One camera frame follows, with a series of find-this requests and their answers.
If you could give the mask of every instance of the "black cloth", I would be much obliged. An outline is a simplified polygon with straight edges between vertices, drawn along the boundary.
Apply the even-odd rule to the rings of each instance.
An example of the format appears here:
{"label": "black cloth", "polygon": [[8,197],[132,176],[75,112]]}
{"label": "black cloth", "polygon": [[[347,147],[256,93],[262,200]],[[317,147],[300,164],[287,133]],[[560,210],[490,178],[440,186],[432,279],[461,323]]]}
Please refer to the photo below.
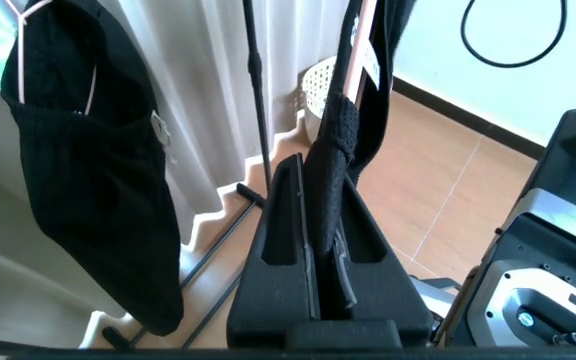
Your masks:
{"label": "black cloth", "polygon": [[17,42],[1,94],[19,127],[35,220],[148,331],[167,335],[183,316],[180,239],[146,66],[95,0],[55,0],[25,33],[25,104]]}
{"label": "black cloth", "polygon": [[370,40],[380,66],[380,86],[366,78],[357,109],[343,95],[343,85],[352,51],[350,34],[361,3],[350,0],[346,9],[321,127],[304,163],[308,234],[320,264],[330,255],[339,226],[346,174],[356,185],[381,147],[388,122],[393,55],[414,0],[377,2]]}

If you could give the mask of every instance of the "white tag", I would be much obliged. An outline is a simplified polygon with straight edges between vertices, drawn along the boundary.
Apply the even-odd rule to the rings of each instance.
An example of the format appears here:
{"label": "white tag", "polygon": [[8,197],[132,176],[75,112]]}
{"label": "white tag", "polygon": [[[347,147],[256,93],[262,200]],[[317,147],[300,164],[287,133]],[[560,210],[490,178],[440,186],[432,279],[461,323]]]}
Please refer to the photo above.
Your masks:
{"label": "white tag", "polygon": [[155,130],[157,140],[159,140],[161,145],[163,145],[166,160],[168,160],[172,165],[177,165],[177,160],[172,156],[172,150],[170,149],[172,137],[170,136],[166,122],[159,117],[155,110],[153,110],[152,115],[150,116],[150,123],[152,124],[152,128]]}
{"label": "white tag", "polygon": [[[355,35],[357,35],[357,27],[359,26],[359,17],[355,17],[355,24],[352,27],[352,31],[350,34],[350,45],[355,45]],[[368,76],[372,79],[372,82],[375,83],[377,90],[379,90],[379,75],[381,74],[381,69],[379,67],[379,62],[377,61],[377,54],[375,53],[375,49],[372,48],[370,42],[366,45],[363,56],[362,56],[362,64]]]}

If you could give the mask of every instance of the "laundry basket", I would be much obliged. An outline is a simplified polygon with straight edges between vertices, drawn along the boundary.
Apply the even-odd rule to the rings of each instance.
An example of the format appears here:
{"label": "laundry basket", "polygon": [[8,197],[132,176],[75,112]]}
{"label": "laundry basket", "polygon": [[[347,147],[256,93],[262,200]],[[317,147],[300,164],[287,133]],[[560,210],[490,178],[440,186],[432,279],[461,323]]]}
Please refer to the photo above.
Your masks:
{"label": "laundry basket", "polygon": [[304,124],[311,143],[315,141],[319,132],[336,60],[337,57],[333,56],[319,62],[308,69],[301,80],[301,92],[306,98]]}

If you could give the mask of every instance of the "black bag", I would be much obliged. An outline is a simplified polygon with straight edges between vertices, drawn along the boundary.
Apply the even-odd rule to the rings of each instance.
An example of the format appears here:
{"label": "black bag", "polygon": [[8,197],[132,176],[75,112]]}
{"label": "black bag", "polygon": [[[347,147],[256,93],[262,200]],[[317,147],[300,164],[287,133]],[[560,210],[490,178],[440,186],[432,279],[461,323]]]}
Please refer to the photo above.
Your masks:
{"label": "black bag", "polygon": [[35,220],[148,331],[167,335],[183,316],[180,239],[146,66],[94,0],[53,1],[25,34],[25,104],[17,43],[1,94],[19,127]]}

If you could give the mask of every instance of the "silver trim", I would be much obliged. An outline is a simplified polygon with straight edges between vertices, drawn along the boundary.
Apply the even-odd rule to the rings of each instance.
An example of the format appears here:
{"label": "silver trim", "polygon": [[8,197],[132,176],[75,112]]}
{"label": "silver trim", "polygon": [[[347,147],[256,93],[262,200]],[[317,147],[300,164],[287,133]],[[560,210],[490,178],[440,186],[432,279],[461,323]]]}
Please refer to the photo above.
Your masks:
{"label": "silver trim", "polygon": [[543,189],[532,189],[517,203],[506,219],[506,230],[515,218],[530,213],[576,237],[576,205]]}
{"label": "silver trim", "polygon": [[[467,321],[477,346],[527,346],[503,316],[515,289],[539,292],[576,315],[576,304],[568,300],[571,294],[576,296],[576,287],[545,270],[527,268],[520,261],[496,261],[490,265],[468,309]],[[487,312],[492,313],[492,318],[486,316]]]}
{"label": "silver trim", "polygon": [[421,299],[426,304],[426,307],[433,313],[446,318],[452,303],[455,301],[455,295],[434,286],[430,286],[421,280],[413,277],[410,278],[412,284],[415,285],[417,292],[421,295]]}

